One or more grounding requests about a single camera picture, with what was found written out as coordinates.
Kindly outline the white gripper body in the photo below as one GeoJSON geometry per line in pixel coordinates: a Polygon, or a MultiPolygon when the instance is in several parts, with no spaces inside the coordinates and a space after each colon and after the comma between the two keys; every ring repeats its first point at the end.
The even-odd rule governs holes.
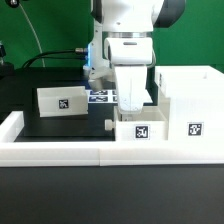
{"type": "Polygon", "coordinates": [[[152,48],[150,37],[104,40],[104,55],[114,72],[121,114],[139,114],[142,111],[147,99],[147,66],[153,62],[152,48]]]}

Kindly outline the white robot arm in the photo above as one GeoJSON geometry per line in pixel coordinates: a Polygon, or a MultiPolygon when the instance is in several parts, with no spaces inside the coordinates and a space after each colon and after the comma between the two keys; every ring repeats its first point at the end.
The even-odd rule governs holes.
{"type": "Polygon", "coordinates": [[[146,102],[148,69],[156,64],[152,32],[172,26],[186,0],[91,0],[94,35],[87,47],[89,84],[115,83],[119,112],[138,114],[146,102]]]}

